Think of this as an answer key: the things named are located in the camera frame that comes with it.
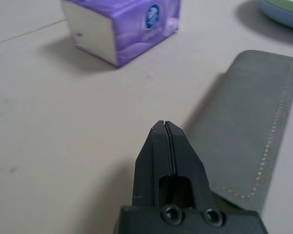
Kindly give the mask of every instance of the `light blue dish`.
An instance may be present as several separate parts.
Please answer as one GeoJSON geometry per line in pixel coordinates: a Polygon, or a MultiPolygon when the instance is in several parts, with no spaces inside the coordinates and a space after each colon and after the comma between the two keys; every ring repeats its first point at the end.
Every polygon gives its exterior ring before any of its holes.
{"type": "Polygon", "coordinates": [[[275,6],[267,0],[259,0],[259,6],[271,19],[293,28],[293,12],[275,6]]]}

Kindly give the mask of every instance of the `white table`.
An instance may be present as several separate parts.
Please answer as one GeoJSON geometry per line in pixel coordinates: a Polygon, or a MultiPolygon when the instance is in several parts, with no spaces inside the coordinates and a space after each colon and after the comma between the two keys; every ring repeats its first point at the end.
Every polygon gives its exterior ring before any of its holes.
{"type": "MultiPolygon", "coordinates": [[[[244,50],[293,56],[256,2],[217,4],[184,0],[180,32],[117,70],[72,46],[58,1],[0,1],[0,234],[112,233],[156,121],[184,127],[244,50]]],[[[293,107],[263,219],[293,233],[293,107]]]]}

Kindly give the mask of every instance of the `blue oval logo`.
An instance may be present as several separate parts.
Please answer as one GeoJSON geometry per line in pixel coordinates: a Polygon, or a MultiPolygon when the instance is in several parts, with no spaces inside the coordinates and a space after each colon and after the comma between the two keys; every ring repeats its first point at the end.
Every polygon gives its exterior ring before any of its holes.
{"type": "Polygon", "coordinates": [[[151,29],[154,25],[158,23],[160,20],[160,5],[159,4],[154,4],[152,5],[146,14],[146,28],[151,29]]]}

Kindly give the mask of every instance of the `tissue box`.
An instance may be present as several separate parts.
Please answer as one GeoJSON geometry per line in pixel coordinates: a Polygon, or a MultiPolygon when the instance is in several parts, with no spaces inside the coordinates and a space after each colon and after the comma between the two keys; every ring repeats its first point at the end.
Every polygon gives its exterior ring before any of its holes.
{"type": "Polygon", "coordinates": [[[178,30],[180,0],[62,0],[74,44],[122,66],[178,30]]]}

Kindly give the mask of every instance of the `table surface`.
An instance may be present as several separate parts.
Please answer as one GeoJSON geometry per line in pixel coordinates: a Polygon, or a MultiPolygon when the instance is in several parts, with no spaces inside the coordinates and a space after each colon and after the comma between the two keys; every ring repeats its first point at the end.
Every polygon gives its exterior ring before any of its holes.
{"type": "MultiPolygon", "coordinates": [[[[253,0],[184,0],[181,16],[115,69],[72,46],[58,1],[0,1],[0,234],[112,233],[156,121],[185,127],[244,50],[293,56],[293,30],[253,0]]],[[[263,220],[293,233],[293,106],[263,220]]]]}

